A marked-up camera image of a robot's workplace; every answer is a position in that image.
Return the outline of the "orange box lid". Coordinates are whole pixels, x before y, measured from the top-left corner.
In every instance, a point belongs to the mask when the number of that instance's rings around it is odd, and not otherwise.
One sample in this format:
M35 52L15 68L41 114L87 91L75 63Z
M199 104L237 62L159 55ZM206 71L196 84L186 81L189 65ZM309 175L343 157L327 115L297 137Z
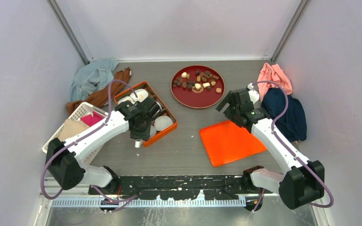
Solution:
M231 121L203 128L199 135L213 167L266 151L266 147L257 138Z

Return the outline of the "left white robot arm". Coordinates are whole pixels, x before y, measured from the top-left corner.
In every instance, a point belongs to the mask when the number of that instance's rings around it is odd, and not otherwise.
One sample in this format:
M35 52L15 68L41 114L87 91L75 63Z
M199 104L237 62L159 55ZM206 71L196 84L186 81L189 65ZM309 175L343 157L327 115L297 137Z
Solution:
M48 143L46 170L63 190L81 184L96 186L107 194L114 194L119 187L117 175L107 166L91 166L86 158L126 131L130 132L132 139L149 140L151 123L161 110L162 105L151 97L142 102L119 103L106 118L80 134L65 141L52 139Z

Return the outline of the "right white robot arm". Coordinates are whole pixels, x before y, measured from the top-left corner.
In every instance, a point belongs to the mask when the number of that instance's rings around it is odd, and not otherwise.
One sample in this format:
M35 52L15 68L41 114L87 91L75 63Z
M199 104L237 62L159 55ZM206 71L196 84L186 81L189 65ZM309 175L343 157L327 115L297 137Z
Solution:
M259 94L250 83L244 89L228 92L216 107L228 120L262 142L283 172L279 174L255 166L243 172L241 187L251 194L260 189L260 200L266 190L278 194L291 210L306 204L322 208L332 206L334 199L324 183L324 166L301 154L275 125L288 109L288 96L284 95L284 110L275 119L263 108L254 106L258 99ZM316 204L315 201L323 198L325 193L328 193L330 203L326 206Z

